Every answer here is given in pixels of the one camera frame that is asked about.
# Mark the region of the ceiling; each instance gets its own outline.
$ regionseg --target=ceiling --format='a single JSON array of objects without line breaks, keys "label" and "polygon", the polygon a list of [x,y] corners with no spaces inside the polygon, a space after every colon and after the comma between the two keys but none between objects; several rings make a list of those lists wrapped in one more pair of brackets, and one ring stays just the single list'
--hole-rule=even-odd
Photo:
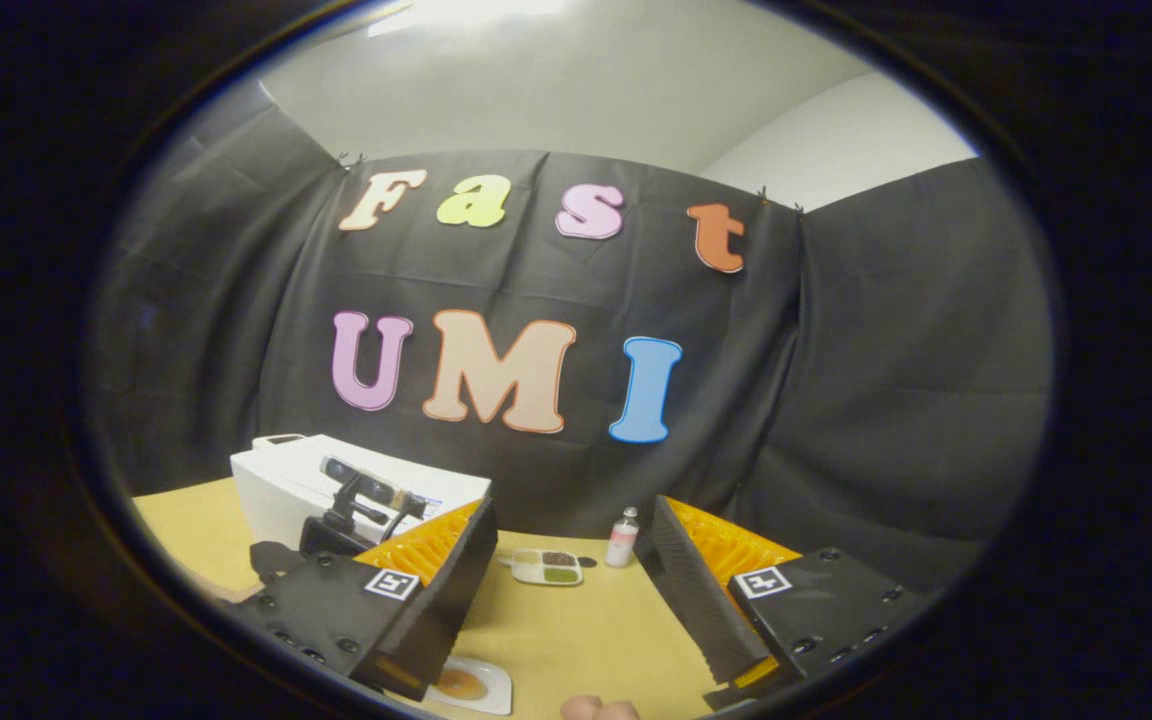
[{"label": "ceiling", "polygon": [[355,31],[329,28],[334,37],[306,41],[262,82],[351,160],[516,147],[700,173],[793,106],[872,70],[737,0],[550,2],[558,13],[532,5],[475,26],[374,37],[355,18]]}]

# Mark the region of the white wall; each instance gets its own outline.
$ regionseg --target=white wall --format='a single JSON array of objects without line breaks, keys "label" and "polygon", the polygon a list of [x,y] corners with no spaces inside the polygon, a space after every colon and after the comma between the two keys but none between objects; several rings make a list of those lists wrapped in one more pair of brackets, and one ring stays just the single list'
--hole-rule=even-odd
[{"label": "white wall", "polygon": [[723,152],[702,177],[819,209],[975,157],[958,132],[880,73],[829,88]]}]

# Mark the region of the bottle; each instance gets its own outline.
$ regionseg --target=bottle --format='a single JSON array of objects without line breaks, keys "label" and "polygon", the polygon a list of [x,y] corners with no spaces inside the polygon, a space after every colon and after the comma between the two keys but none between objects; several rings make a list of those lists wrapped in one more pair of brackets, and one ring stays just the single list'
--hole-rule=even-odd
[{"label": "bottle", "polygon": [[639,539],[639,516],[637,507],[626,507],[626,515],[612,525],[612,539],[607,543],[607,556],[604,562],[612,568],[626,568],[634,558],[634,541]]}]

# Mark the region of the white plate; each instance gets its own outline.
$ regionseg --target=white plate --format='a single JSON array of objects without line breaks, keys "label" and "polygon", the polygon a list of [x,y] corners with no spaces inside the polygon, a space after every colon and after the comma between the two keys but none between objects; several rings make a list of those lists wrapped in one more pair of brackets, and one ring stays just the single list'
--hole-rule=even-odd
[{"label": "white plate", "polygon": [[461,700],[461,698],[445,696],[445,694],[439,692],[438,688],[430,685],[429,690],[425,691],[426,700],[490,712],[492,715],[509,715],[509,712],[513,712],[513,682],[506,670],[499,669],[490,662],[456,655],[448,655],[444,670],[462,670],[462,673],[475,675],[476,679],[483,680],[483,684],[488,688],[488,694],[485,694],[479,700]]}]

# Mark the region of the orange letter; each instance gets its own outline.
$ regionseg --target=orange letter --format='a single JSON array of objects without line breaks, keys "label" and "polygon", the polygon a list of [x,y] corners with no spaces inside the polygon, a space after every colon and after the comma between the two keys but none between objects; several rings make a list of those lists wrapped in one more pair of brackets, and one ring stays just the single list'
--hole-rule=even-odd
[{"label": "orange letter", "polygon": [[723,273],[744,268],[745,259],[727,251],[727,233],[742,236],[745,223],[733,220],[726,205],[692,205],[687,217],[696,219],[696,256],[702,263]]},{"label": "orange letter", "polygon": [[358,206],[347,219],[340,220],[343,232],[364,232],[376,225],[376,210],[388,213],[402,199],[408,187],[420,187],[425,182],[425,170],[403,170],[401,173],[376,173],[367,181],[367,190],[362,194]]},{"label": "orange letter", "polygon": [[434,314],[434,327],[444,333],[444,355],[438,361],[434,396],[425,401],[425,415],[452,423],[463,420],[470,412],[461,402],[463,379],[484,423],[495,418],[509,391],[515,391],[503,424],[531,433],[563,429],[558,414],[558,378],[563,354],[576,342],[571,325],[550,320],[528,324],[503,359],[497,355],[483,314],[444,310]]}]

